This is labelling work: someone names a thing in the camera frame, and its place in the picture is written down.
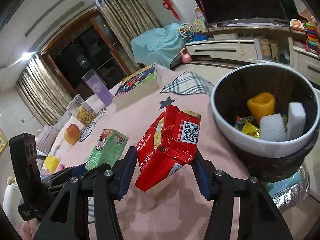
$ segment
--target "white sponge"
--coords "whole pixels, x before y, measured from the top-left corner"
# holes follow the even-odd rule
[[[287,140],[302,136],[306,124],[306,112],[301,103],[290,103],[288,110]]]
[[[260,119],[260,139],[273,142],[287,140],[281,114],[267,115]]]

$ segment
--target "beige curtain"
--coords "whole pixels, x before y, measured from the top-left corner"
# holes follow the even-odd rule
[[[159,28],[156,16],[141,0],[101,0],[96,2],[130,59],[137,66],[131,49],[131,40],[145,31]]]
[[[72,100],[46,63],[36,54],[22,71],[17,91],[42,125],[54,125]]]

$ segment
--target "apple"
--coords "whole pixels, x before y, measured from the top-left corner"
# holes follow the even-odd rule
[[[80,137],[80,129],[74,123],[69,125],[69,127],[64,132],[64,139],[67,143],[72,145],[75,145],[75,143],[80,139]]]

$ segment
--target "black star pattern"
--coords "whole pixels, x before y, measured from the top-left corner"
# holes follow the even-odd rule
[[[175,101],[175,99],[171,100],[170,97],[168,97],[165,101],[160,101],[159,103],[161,104],[161,106],[160,106],[159,110],[162,108],[165,108],[166,106],[171,105],[174,101]]]

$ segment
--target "green juice box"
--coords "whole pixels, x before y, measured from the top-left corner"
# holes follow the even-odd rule
[[[128,138],[117,130],[103,130],[85,165],[86,170],[89,171],[103,163],[108,163],[113,167],[121,157],[127,142]]]

